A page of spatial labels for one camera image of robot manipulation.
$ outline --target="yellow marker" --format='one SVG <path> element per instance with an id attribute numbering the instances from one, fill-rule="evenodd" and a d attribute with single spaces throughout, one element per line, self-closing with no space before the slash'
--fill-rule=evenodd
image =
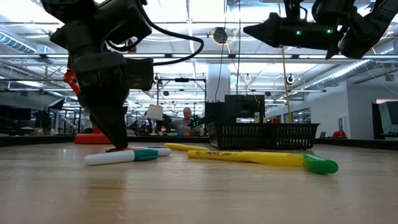
<path id="1" fill-rule="evenodd" d="M 257 162 L 267 165 L 296 166 L 303 164 L 303 155 L 281 152 L 215 152 L 188 151 L 189 158 L 222 161 Z"/>
<path id="2" fill-rule="evenodd" d="M 164 147 L 169 148 L 171 150 L 179 150 L 179 151 L 209 151 L 209 148 L 199 147 L 199 146 L 188 146 L 184 144 L 175 144 L 175 143 L 165 143 Z"/>

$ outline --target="man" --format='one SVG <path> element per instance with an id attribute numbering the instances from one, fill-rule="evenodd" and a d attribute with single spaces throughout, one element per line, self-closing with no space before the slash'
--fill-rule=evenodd
<path id="1" fill-rule="evenodd" d="M 175 129 L 178 133 L 190 133 L 191 135 L 200 135 L 200 128 L 194 127 L 191 129 L 189 124 L 191 123 L 191 108 L 184 108 L 184 118 L 178 121 L 173 121 L 171 127 Z"/>

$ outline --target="black basket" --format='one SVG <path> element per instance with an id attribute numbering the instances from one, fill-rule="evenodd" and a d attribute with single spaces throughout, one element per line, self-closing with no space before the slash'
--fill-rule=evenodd
<path id="1" fill-rule="evenodd" d="M 319 124 L 265 124 L 262 147 L 266 149 L 310 149 Z"/>
<path id="2" fill-rule="evenodd" d="M 207 125 L 212 146 L 219 149 L 257 149 L 260 146 L 262 125 L 260 124 L 216 124 Z"/>

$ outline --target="table surface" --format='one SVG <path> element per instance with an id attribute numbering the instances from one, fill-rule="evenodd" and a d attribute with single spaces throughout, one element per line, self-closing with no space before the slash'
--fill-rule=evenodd
<path id="1" fill-rule="evenodd" d="M 0 223 L 386 224 L 398 218 L 395 151 L 326 145 L 308 151 L 336 161 L 334 175 L 188 159 L 178 151 L 157 161 L 83 165 L 85 155 L 105 149 L 0 148 Z"/>

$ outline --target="green highlighter cap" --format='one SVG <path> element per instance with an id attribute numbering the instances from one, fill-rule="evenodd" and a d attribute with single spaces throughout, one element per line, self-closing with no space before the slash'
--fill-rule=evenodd
<path id="1" fill-rule="evenodd" d="M 143 149 L 134 151 L 134 162 L 139 161 L 151 161 L 157 159 L 158 150 Z"/>
<path id="2" fill-rule="evenodd" d="M 317 174 L 334 174 L 338 171 L 338 165 L 335 161 L 324 159 L 311 154 L 304 155 L 304 167 L 310 172 Z"/>

